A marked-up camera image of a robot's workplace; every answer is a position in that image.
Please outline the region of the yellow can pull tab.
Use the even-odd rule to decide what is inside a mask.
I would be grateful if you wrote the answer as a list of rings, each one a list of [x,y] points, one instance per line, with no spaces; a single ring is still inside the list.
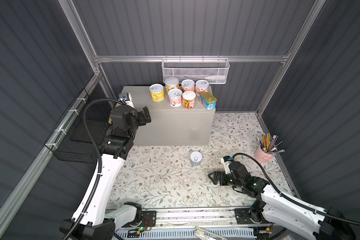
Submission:
[[[165,98],[164,86],[161,84],[153,84],[149,87],[151,98],[154,102],[161,102]]]

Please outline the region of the teal can pull tab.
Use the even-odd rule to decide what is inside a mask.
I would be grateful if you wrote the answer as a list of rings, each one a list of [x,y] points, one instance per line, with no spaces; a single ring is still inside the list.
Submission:
[[[190,163],[193,166],[199,166],[203,160],[203,155],[198,152],[194,151],[190,154]]]

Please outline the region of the green orange can plastic lid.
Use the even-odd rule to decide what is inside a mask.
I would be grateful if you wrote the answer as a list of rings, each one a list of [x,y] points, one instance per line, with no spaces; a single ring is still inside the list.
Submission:
[[[177,89],[179,87],[179,82],[179,79],[176,77],[168,77],[164,80],[167,95],[170,90]]]

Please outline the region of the orange can pull tab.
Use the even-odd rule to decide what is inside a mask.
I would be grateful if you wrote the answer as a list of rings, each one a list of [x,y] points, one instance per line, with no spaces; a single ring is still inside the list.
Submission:
[[[186,79],[181,82],[181,89],[183,92],[195,91],[195,81]]]

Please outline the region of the pink white can pull tab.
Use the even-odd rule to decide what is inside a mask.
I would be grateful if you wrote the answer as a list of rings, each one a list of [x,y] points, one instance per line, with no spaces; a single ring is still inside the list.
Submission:
[[[195,82],[196,95],[199,96],[201,92],[209,90],[210,83],[207,80],[198,80]]]

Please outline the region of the gold rectangular tin can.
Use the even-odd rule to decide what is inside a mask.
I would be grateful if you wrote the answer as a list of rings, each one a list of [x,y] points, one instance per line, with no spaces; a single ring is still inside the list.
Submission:
[[[207,110],[216,108],[217,99],[209,91],[200,92],[200,102]]]

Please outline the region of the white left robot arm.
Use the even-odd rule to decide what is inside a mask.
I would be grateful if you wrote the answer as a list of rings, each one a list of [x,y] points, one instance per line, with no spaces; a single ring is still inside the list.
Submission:
[[[103,102],[116,105],[108,116],[105,136],[96,139],[87,115],[91,107]],[[70,219],[61,223],[60,232],[65,240],[110,240],[125,225],[132,225],[137,232],[140,230],[144,220],[140,204],[126,202],[109,214],[106,214],[106,208],[113,184],[134,145],[138,128],[151,121],[148,107],[139,112],[131,101],[121,99],[97,99],[84,108],[83,124],[97,164],[80,206]]]

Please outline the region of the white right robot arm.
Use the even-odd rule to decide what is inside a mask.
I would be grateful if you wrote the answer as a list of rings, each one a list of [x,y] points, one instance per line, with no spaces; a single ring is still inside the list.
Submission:
[[[224,170],[209,173],[214,185],[230,186],[240,194],[255,199],[249,209],[252,222],[268,221],[284,227],[308,240],[354,240],[351,226],[360,227],[360,222],[348,220],[342,212],[324,209],[306,203],[281,192],[269,176],[252,176],[247,168],[235,158],[224,156]]]

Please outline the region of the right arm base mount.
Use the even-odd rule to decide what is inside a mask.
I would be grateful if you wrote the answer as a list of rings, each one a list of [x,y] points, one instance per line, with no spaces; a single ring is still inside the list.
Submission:
[[[239,225],[248,224],[270,224],[263,216],[266,203],[262,200],[255,200],[250,207],[235,208],[234,214]]]

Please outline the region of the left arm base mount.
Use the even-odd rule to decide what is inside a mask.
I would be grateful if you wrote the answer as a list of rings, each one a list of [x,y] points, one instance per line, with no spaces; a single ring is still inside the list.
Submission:
[[[143,210],[137,213],[137,218],[130,223],[124,224],[122,228],[142,228],[142,227],[155,227],[157,219],[157,211]]]

